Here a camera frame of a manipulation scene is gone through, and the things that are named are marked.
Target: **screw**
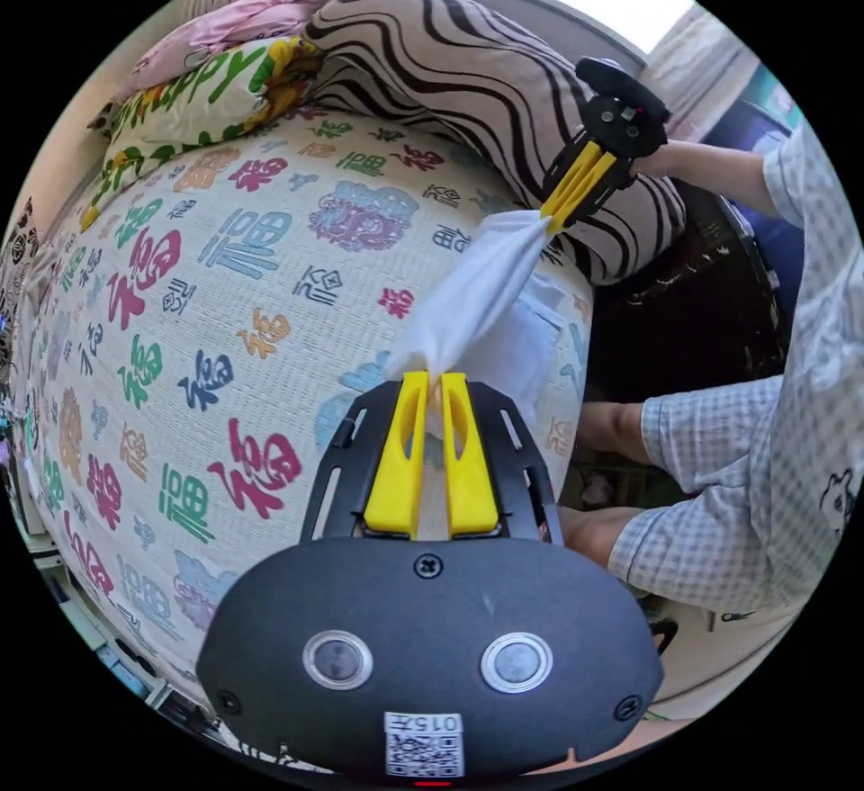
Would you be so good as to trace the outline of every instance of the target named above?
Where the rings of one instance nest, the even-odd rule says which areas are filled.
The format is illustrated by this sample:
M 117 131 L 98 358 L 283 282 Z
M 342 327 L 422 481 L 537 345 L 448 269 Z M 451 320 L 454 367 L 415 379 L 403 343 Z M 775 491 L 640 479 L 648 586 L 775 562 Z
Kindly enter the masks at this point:
M 222 710 L 229 716 L 239 716 L 243 712 L 243 707 L 240 706 L 240 699 L 233 692 L 221 689 L 216 693 L 216 697 L 222 705 Z
M 642 710 L 642 699 L 638 695 L 628 695 L 615 708 L 614 716 L 619 722 L 629 722 Z
M 421 554 L 414 561 L 414 571 L 420 578 L 437 578 L 443 569 L 444 564 L 441 562 L 441 558 L 434 554 Z

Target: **striped pillowcase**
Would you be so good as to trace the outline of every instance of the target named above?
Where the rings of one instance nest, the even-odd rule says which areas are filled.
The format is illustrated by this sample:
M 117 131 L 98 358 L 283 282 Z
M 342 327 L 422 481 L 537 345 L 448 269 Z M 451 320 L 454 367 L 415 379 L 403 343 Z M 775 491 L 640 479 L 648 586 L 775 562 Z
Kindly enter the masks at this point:
M 590 95 L 570 61 L 472 0 L 331 0 L 304 37 L 327 54 L 316 103 L 458 140 L 532 208 Z M 611 284 L 657 257 L 684 221 L 671 181 L 640 176 L 556 245 L 594 284 Z

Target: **bed sheet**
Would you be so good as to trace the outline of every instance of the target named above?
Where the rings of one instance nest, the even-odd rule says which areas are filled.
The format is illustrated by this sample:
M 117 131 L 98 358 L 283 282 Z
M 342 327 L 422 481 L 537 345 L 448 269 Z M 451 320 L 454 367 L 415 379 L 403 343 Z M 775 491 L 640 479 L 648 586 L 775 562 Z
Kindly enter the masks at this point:
M 484 214 L 509 208 L 461 146 L 303 108 L 172 160 L 83 235 L 74 217 L 60 231 L 24 369 L 37 506 L 105 615 L 193 700 L 206 706 L 194 663 L 221 597 L 297 541 L 353 398 L 383 381 Z M 563 255 L 538 271 L 567 298 L 532 428 L 558 493 L 591 289 Z M 441 462 L 433 438 L 428 535 L 446 519 Z

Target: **label sticker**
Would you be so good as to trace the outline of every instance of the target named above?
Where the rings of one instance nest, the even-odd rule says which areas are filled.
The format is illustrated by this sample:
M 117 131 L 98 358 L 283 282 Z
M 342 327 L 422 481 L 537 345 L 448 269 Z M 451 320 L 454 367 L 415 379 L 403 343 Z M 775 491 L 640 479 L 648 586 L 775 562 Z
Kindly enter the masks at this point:
M 465 775 L 458 713 L 385 713 L 387 775 L 458 778 Z

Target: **pink blanket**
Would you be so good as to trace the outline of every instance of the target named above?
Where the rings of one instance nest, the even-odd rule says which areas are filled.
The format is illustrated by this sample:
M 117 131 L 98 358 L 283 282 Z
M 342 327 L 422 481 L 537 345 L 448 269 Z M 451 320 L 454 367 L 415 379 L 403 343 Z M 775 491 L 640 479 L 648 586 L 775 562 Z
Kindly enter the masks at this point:
M 112 103 L 174 80 L 246 41 L 296 35 L 323 0 L 238 0 L 178 26 L 136 63 Z

